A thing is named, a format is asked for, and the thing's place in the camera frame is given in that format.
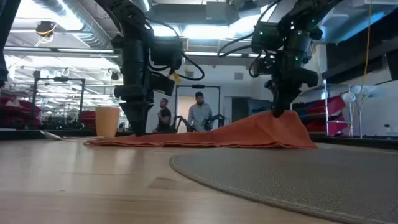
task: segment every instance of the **metal rack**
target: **metal rack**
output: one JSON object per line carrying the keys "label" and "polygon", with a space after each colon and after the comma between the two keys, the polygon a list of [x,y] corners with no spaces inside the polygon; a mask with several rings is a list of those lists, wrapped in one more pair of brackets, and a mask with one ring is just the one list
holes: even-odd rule
{"label": "metal rack", "polygon": [[[329,110],[328,110],[328,99],[329,99],[329,91],[334,90],[334,89],[340,89],[347,87],[347,85],[341,85],[341,84],[327,84],[327,80],[323,80],[323,84],[320,86],[317,86],[315,88],[311,88],[309,90],[303,91],[299,96],[310,96],[313,95],[316,91],[319,92],[325,92],[325,112],[322,113],[316,113],[316,114],[309,114],[307,116],[323,116],[325,115],[326,117],[326,135],[329,136],[329,124],[330,123],[346,123],[350,124],[350,134],[349,136],[352,137],[353,135],[353,126],[351,123],[353,122],[353,112],[352,112],[352,104],[349,102],[349,121],[330,121],[329,120]],[[348,92],[351,92],[351,85],[348,85]]]}

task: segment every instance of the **ceiling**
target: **ceiling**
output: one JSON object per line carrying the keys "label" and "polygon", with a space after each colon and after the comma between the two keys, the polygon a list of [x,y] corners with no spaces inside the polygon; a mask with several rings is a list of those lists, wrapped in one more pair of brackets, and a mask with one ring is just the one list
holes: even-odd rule
{"label": "ceiling", "polygon": [[[283,0],[275,8],[270,10],[264,21],[278,22],[282,16],[289,12],[297,0]],[[366,18],[366,4],[362,6],[353,6],[352,2],[361,2],[361,0],[345,0],[331,11],[321,22],[322,29],[327,34],[323,37],[323,41],[340,40],[348,38],[353,34],[352,30],[361,30],[365,27],[359,26],[363,24]],[[9,35],[8,46],[23,47],[51,47],[51,48],[76,48],[87,49],[90,47],[102,49],[111,48],[110,40],[116,36],[119,31],[109,18],[107,13],[95,3],[94,0],[63,0],[63,6],[72,8],[66,11],[66,16],[60,17],[56,12],[44,9],[42,6],[34,3],[34,0],[22,0],[14,21],[12,32]],[[183,39],[183,48],[189,52],[217,52],[221,46],[230,42],[236,37],[252,31],[252,27],[257,21],[257,16],[246,17],[240,20],[234,26],[226,27],[223,24],[215,24],[206,18],[206,5],[208,2],[202,0],[135,0],[139,7],[151,7],[151,10],[157,10],[156,16],[163,18],[162,21],[168,22],[173,19],[175,23],[171,23],[177,31],[186,38]],[[225,4],[224,0],[218,1],[221,5]],[[385,13],[389,12],[396,5],[378,4],[377,0],[374,6],[374,20],[380,19]],[[260,0],[259,4],[265,6],[268,0]],[[50,39],[43,39],[35,33],[35,28],[41,21],[53,21],[58,24],[54,30],[54,35]],[[193,21],[194,24],[187,24],[184,21]],[[153,25],[156,35],[168,35],[170,30],[162,26]],[[237,47],[247,45],[250,40],[244,40],[236,44]],[[251,53],[250,49],[240,51],[240,53]],[[198,64],[203,65],[206,77],[202,83],[244,83],[250,82],[248,77],[248,65],[251,63],[250,58],[223,58],[191,56]],[[79,57],[51,55],[43,56],[41,54],[27,53],[9,53],[6,57],[7,66],[13,67],[15,70],[14,78],[16,83],[24,83],[19,85],[28,88],[33,82],[33,70],[42,70],[42,75],[49,77],[68,74],[70,78],[85,78],[89,85],[104,86],[88,86],[86,88],[85,106],[93,106],[95,103],[115,104],[117,101],[109,96],[113,92],[112,85],[122,84],[121,78],[114,81],[110,78],[110,72],[116,71],[117,60],[109,58],[101,58],[98,55],[85,54]],[[183,73],[185,69],[198,71],[189,63],[183,65],[179,72]],[[243,80],[235,80],[234,73],[243,72]],[[49,88],[48,86],[39,85],[42,93],[71,93],[78,95],[79,90],[71,86],[78,86],[79,83],[72,81],[70,86],[62,85],[57,88]],[[103,99],[90,100],[90,95],[101,95]],[[47,102],[50,106],[56,106],[56,103]]]}

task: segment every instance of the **orange cloth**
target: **orange cloth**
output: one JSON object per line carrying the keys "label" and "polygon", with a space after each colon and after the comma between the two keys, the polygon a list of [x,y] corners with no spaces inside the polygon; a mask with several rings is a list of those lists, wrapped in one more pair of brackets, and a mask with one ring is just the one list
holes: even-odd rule
{"label": "orange cloth", "polygon": [[153,134],[88,141],[93,146],[317,148],[294,111],[258,113],[209,132]]}

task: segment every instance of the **orange towel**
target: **orange towel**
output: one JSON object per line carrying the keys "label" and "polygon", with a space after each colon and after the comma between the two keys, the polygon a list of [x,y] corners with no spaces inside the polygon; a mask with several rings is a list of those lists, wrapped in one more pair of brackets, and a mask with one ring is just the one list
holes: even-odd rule
{"label": "orange towel", "polygon": [[94,146],[317,148],[294,111],[280,118],[255,114],[209,132],[127,136],[87,142]]}

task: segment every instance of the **man in dark shirt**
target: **man in dark shirt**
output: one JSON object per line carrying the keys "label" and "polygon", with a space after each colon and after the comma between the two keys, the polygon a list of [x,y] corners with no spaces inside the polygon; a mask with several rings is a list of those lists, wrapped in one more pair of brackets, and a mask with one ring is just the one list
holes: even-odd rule
{"label": "man in dark shirt", "polygon": [[154,133],[169,133],[169,132],[171,132],[170,122],[171,122],[172,113],[167,108],[168,102],[169,101],[165,98],[163,98],[160,101],[161,110],[159,111],[159,113],[157,113],[157,116],[159,117],[159,123],[157,124],[157,127],[154,130]]}

